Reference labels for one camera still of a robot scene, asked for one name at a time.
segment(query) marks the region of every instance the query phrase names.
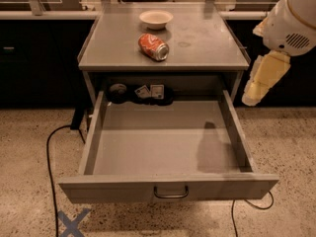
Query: cable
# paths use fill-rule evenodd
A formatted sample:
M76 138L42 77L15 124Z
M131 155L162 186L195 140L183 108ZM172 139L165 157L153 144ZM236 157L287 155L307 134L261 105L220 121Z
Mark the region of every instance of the cable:
M51 166L50 166L50 156L49 156L49 142L51 137L58 132L59 130L62 130L64 128L70 128L71 125L67 124L64 126L61 126L57 129L55 129L48 137L47 142L46 142L46 159L47 159L47 168L48 168L48 173L49 173L49 179L50 179L50 185L51 185L51 192L52 192L52 201L53 201L53 208L54 208L54 218L55 218L55 234L56 237L58 237L59 234L59 224L58 224L58 208L57 208L57 201L56 201L56 192L55 192L55 185L54 185L54 180L52 177L52 172L51 172ZM78 129L79 134L81 136L82 141L85 143L85 139L83 137L82 131Z
M246 202L248 205L250 205L251 207L255 208L255 209L260 209L260 210L267 210L267 209L270 209L274 203L275 203L275 199L274 199L274 196L271 192L269 192L270 196L271 196L271 204L268 205L267 207L259 207L251 202L249 202L248 200L244 200L244 202ZM236 226L236 222L235 222L235 218L234 218L234 207L235 207L235 202L236 200L233 200L233 203L231 205L231 219L233 221L233 226L234 226L234 230L235 230L235 235L236 237L238 237L238 231L237 231L237 226Z

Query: can lid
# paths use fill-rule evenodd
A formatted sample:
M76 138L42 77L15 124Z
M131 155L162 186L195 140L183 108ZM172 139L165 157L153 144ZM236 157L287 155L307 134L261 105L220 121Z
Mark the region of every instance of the can lid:
M157 60L164 60L167 58L169 53L169 46L167 44L161 44L157 48Z

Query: terrazzo floor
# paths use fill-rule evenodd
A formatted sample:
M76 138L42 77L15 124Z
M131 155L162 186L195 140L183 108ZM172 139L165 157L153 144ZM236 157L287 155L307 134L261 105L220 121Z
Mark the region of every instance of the terrazzo floor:
M0 110L0 236L55 236L46 140L70 124L73 113ZM236 201L239 236L316 236L316 108L238 108L237 114L260 172L280 178L271 209ZM81 128L85 135L84 123ZM51 138L55 180L76 175L83 146L77 130L65 128ZM58 210L69 221L86 211L73 235L59 219L59 236L235 236L232 201L72 204L55 188ZM269 196L253 201L270 202Z

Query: gray tabletop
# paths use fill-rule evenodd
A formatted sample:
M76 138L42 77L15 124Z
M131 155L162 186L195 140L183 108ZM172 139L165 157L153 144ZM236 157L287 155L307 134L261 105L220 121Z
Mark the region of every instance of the gray tabletop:
M147 10L173 14L164 30L139 20ZM170 47L166 60L155 61L138 46L143 33ZM80 60L85 71L222 71L245 70L248 62L211 3L111 4L105 8Z

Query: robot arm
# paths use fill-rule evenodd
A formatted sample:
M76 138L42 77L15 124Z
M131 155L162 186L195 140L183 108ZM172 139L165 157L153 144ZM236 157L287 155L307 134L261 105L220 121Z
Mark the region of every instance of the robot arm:
M256 106L287 72L290 57L316 45L316 0L280 0L254 28L271 52L255 61L242 101Z

